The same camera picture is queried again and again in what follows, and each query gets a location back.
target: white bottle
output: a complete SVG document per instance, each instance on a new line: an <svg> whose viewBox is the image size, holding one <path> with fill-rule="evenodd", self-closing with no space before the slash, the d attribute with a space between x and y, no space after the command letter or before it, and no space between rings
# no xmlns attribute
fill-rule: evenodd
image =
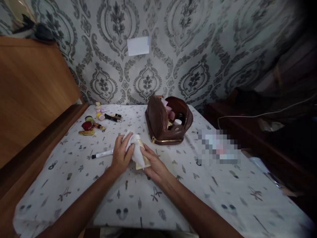
<svg viewBox="0 0 317 238"><path fill-rule="evenodd" d="M180 120L180 119L175 119L175 121L174 121L174 123L173 123L174 125L181 125L182 124L182 121Z"/></svg>

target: leather makeup bag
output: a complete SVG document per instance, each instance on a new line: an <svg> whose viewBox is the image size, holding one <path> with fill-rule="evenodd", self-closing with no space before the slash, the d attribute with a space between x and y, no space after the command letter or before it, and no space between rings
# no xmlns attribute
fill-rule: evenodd
<svg viewBox="0 0 317 238"><path fill-rule="evenodd" d="M187 104L176 97L168 97L168 106L172 108L175 115L183 113L185 122L183 125L173 125L168 130L168 114L161 100L152 95L149 98L148 107L145 111L146 123L152 143L159 145L176 145L182 143L184 135L193 123L193 114Z"/></svg>

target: marker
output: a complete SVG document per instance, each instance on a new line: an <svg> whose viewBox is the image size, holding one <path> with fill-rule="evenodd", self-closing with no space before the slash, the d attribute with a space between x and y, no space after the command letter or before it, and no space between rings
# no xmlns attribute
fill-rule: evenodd
<svg viewBox="0 0 317 238"><path fill-rule="evenodd" d="M104 157L104 156L112 155L112 154L113 154L113 149L92 155L91 158L96 159L96 158L100 158L100 157Z"/></svg>

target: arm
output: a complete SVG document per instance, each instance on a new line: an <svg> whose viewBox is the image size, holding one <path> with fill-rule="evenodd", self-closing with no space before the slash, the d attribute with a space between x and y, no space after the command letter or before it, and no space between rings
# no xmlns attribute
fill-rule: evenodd
<svg viewBox="0 0 317 238"><path fill-rule="evenodd" d="M151 163L144 169L145 173L177 206L199 237L242 237L218 213L182 185L146 144L144 147L145 150L141 149L141 152Z"/></svg>
<svg viewBox="0 0 317 238"><path fill-rule="evenodd" d="M78 237L92 218L98 205L106 195L116 179L126 170L134 151L132 144L125 153L125 149L132 133L124 141L118 136L113 150L111 166L97 179L54 223L38 237Z"/></svg>

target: white paper note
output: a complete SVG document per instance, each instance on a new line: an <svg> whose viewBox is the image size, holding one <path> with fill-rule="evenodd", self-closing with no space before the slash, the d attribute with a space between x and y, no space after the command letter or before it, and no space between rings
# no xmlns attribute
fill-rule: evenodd
<svg viewBox="0 0 317 238"><path fill-rule="evenodd" d="M128 55L143 55L149 53L149 44L150 44L150 37L138 37L133 39L128 39Z"/></svg>

